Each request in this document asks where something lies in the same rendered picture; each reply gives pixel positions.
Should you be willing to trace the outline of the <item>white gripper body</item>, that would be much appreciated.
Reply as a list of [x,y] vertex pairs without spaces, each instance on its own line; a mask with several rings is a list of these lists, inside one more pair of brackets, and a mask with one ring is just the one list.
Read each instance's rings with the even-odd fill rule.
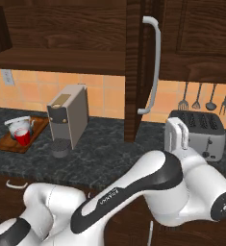
[[170,117],[166,120],[164,149],[167,152],[173,152],[177,149],[188,149],[188,127],[178,117]]

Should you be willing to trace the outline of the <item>dark wood cabinet door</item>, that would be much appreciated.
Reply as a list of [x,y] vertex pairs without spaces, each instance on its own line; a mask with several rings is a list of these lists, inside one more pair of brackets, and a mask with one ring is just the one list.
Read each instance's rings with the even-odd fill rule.
[[164,0],[160,78],[226,84],[226,0]]
[[127,0],[125,59],[124,140],[134,142],[142,118],[138,109],[150,110],[148,103],[158,72],[156,28],[143,23],[149,16],[162,25],[164,0]]

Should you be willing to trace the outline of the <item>wooden tray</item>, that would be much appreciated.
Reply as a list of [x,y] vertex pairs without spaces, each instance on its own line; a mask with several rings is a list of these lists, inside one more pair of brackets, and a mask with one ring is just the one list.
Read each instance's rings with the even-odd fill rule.
[[21,146],[16,140],[11,138],[10,133],[6,133],[3,137],[0,138],[0,150],[7,152],[14,152],[19,154],[24,154],[31,147],[33,142],[38,138],[39,134],[45,129],[48,125],[49,120],[47,117],[33,115],[32,119],[35,120],[33,127],[33,134],[30,138],[30,143],[26,146]]

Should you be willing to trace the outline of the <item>red mug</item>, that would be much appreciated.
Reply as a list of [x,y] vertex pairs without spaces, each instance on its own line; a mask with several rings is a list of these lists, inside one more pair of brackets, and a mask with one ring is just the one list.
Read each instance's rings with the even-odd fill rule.
[[30,143],[30,131],[27,129],[18,129],[14,132],[14,137],[21,146],[26,146]]

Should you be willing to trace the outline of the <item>silver toaster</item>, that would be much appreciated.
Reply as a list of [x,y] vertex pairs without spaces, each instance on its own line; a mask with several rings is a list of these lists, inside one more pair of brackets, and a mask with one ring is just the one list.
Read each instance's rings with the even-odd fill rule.
[[188,127],[188,146],[207,161],[222,159],[225,147],[225,130],[220,118],[211,112],[172,111]]

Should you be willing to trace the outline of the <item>hanging slotted spatula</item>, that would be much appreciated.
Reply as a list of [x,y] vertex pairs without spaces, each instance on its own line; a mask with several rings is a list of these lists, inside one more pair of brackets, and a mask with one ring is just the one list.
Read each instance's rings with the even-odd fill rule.
[[186,83],[186,85],[185,85],[183,99],[178,103],[178,110],[179,111],[187,111],[188,110],[188,101],[186,100],[187,91],[188,91],[188,83]]

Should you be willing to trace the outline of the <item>hanging slotted spoon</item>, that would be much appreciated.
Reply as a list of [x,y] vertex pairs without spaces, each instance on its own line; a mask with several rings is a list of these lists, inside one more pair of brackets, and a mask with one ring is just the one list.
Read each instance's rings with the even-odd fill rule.
[[196,110],[199,110],[201,108],[200,107],[200,103],[199,103],[199,97],[200,97],[201,88],[202,88],[202,83],[199,84],[196,100],[191,106],[193,109],[196,109]]

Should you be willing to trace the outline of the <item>hanging ladle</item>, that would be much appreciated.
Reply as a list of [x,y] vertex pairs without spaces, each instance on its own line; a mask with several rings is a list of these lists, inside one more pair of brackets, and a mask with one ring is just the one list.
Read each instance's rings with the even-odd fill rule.
[[214,111],[216,109],[216,104],[213,102],[213,95],[214,95],[214,92],[215,92],[215,88],[216,88],[216,85],[213,85],[213,91],[212,91],[212,94],[211,94],[210,101],[206,104],[206,109],[208,111]]

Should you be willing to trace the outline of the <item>hanging meat fork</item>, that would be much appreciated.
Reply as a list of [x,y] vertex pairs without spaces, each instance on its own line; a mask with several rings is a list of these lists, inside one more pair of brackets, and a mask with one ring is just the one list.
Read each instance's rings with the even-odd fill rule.
[[219,115],[221,114],[225,114],[225,111],[226,111],[226,94],[225,94],[225,97],[221,103],[221,106],[220,106],[220,111],[219,111]]

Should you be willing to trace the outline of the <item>grey coffee machine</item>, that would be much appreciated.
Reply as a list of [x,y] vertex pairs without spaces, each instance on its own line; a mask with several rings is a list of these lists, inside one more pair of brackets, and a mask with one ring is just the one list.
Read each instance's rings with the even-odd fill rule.
[[85,85],[68,85],[47,104],[52,135],[51,151],[64,158],[73,150],[88,124],[88,94]]

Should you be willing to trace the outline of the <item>dark wood drawer front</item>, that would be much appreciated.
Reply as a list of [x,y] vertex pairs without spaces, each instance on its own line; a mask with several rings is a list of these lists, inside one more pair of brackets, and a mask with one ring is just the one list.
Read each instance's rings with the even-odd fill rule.
[[11,185],[24,186],[34,183],[35,180],[0,175],[0,223],[18,217],[25,210],[23,202],[25,188],[7,187],[7,182]]

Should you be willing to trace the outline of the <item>dark wood wall cabinet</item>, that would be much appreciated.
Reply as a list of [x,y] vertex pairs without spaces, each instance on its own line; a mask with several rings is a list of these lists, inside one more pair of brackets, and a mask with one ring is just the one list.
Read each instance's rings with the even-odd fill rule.
[[127,0],[0,0],[0,68],[123,75]]

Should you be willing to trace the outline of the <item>white wall outlet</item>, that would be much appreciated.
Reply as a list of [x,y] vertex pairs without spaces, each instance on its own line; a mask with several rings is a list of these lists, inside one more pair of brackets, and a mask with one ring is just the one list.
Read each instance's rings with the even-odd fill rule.
[[4,81],[6,86],[13,86],[14,85],[13,74],[12,74],[12,71],[10,69],[2,69],[1,75],[3,77],[3,81]]

